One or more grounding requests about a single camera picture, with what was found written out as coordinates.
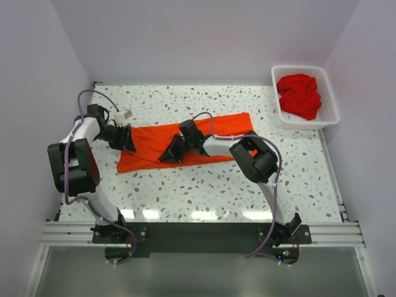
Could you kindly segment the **orange t shirt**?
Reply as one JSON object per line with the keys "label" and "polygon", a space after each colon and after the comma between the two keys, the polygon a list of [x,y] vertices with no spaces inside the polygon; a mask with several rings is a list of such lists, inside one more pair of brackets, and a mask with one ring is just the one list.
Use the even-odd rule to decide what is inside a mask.
{"label": "orange t shirt", "polygon": [[211,135],[211,120],[187,120],[181,124],[133,127],[135,152],[123,150],[116,166],[118,173],[135,170],[175,168],[232,161],[226,155],[204,152],[204,140]]}

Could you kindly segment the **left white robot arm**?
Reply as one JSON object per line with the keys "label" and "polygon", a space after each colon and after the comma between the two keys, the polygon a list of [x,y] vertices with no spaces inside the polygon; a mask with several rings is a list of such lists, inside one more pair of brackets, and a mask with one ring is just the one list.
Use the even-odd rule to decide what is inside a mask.
{"label": "left white robot arm", "polygon": [[135,152],[129,124],[108,124],[109,112],[94,104],[87,113],[75,119],[73,130],[59,143],[47,148],[56,189],[64,194],[67,205],[80,202],[95,218],[91,229],[97,236],[114,243],[136,242],[128,230],[121,211],[114,206],[100,187],[100,170],[92,152],[92,143],[102,140],[113,150]]}

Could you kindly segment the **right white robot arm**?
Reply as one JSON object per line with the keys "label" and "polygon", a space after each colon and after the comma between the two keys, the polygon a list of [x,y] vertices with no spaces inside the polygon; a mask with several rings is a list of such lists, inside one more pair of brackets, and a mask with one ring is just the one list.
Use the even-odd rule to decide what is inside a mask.
{"label": "right white robot arm", "polygon": [[274,145],[253,131],[229,137],[205,135],[191,119],[179,124],[178,129],[158,157],[159,162],[181,163],[192,152],[204,157],[233,158],[243,175],[259,186],[271,209],[274,227],[270,239],[280,244],[297,237],[301,217],[280,184],[282,157]]}

